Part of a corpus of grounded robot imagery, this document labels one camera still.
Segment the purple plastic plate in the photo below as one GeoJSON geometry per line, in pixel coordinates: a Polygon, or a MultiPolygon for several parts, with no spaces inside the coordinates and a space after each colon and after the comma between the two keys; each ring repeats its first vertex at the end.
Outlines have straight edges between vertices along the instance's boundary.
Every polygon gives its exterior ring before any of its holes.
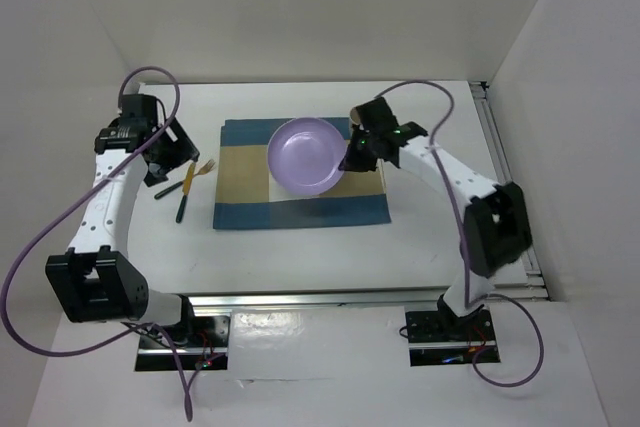
{"type": "Polygon", "coordinates": [[[339,168],[348,142],[330,122],[320,118],[295,118],[278,127],[267,145],[271,177],[297,196],[323,194],[343,176],[339,168]]]}

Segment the blue and beige placemat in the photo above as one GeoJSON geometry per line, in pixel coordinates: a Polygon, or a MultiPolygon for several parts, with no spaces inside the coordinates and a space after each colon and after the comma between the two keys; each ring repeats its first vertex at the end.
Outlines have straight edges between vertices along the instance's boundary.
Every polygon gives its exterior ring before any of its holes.
{"type": "Polygon", "coordinates": [[[220,130],[214,229],[306,229],[391,222],[381,170],[348,172],[318,196],[295,196],[284,190],[269,171],[267,145],[286,121],[225,121],[220,130]]]}

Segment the beige paper cup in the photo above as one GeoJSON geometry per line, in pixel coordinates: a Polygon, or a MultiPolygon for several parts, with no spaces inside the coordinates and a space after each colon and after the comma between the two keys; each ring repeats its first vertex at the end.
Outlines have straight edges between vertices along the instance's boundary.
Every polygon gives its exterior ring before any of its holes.
{"type": "Polygon", "coordinates": [[[361,127],[361,119],[358,113],[358,108],[353,107],[349,112],[349,122],[351,129],[359,129],[361,127]]]}

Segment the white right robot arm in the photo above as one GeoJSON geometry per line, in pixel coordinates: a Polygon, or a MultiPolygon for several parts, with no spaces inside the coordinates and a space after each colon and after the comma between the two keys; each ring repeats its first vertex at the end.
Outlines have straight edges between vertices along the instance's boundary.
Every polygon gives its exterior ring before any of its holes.
{"type": "Polygon", "coordinates": [[[460,237],[463,273],[439,300],[436,326],[448,339],[471,326],[471,313],[493,290],[490,279],[532,245],[524,194],[458,160],[415,122],[399,124],[382,97],[350,112],[351,139],[340,169],[369,172],[388,162],[409,172],[451,202],[460,237]]]}

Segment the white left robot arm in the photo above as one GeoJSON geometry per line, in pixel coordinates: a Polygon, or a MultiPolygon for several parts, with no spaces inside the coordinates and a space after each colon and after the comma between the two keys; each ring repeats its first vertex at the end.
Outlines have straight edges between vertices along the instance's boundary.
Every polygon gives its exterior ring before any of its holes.
{"type": "Polygon", "coordinates": [[[159,104],[151,95],[128,94],[119,116],[100,130],[94,142],[98,191],[66,252],[48,258],[45,274],[71,322],[154,323],[172,344],[184,346],[196,337],[198,324],[188,301],[151,289],[128,259],[140,187],[161,184],[170,172],[199,158],[176,120],[141,155],[134,153],[159,131],[159,104]]]}

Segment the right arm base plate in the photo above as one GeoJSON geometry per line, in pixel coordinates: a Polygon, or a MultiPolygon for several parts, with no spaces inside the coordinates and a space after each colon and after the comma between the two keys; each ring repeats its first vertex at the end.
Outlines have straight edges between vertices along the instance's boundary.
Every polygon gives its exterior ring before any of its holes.
{"type": "Polygon", "coordinates": [[[481,310],[462,326],[447,327],[436,311],[408,311],[398,333],[408,342],[412,367],[500,363],[493,319],[481,310]]]}

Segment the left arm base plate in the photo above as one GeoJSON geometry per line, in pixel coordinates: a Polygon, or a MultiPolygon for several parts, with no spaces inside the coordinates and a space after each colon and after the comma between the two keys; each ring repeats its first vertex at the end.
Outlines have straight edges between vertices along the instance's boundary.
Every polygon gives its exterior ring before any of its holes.
{"type": "MultiPolygon", "coordinates": [[[[175,344],[185,371],[223,371],[228,368],[229,314],[197,316],[186,328],[173,326],[165,327],[165,330],[175,344]]],[[[137,328],[136,332],[139,336],[136,372],[177,370],[170,344],[156,328],[137,328]]]]}

